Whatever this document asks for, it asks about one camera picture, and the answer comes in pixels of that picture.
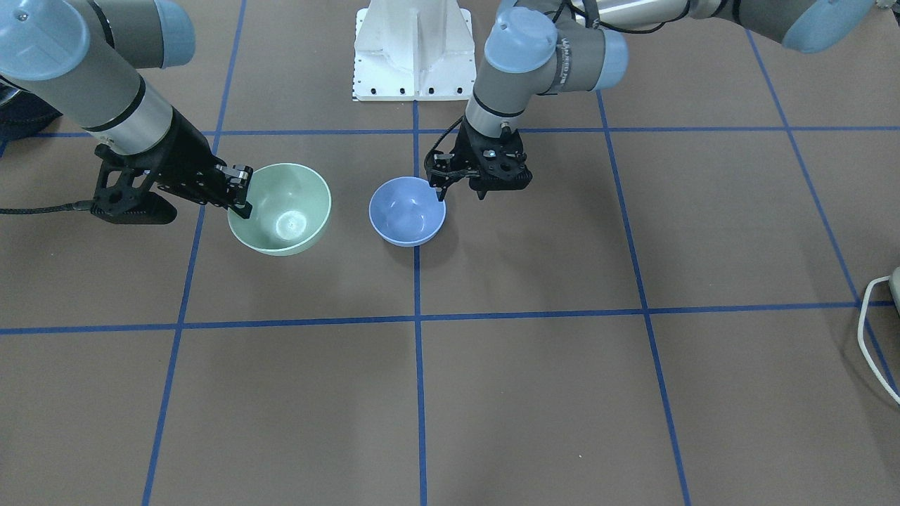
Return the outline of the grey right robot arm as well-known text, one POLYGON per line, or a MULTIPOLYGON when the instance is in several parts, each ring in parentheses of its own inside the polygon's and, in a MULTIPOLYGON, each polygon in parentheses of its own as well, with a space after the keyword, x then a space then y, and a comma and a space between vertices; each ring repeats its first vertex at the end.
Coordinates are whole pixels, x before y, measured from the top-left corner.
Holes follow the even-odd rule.
POLYGON ((58 206, 115 224, 168 224, 163 193, 250 218, 253 170, 229 166, 144 68, 189 63, 195 31, 174 1, 4 1, 2 79, 97 140, 94 196, 58 206))

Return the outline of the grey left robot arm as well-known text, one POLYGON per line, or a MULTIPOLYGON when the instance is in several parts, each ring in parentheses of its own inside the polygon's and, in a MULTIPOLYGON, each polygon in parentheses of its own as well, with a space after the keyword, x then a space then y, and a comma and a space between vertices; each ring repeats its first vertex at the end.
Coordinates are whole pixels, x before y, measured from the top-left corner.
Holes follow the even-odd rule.
POLYGON ((647 35, 687 18, 718 19, 800 53, 845 38, 872 1, 503 1, 483 47, 449 153, 425 155, 438 201, 467 181, 479 199, 532 181, 520 118, 534 96, 616 86, 628 67, 626 35, 647 35))

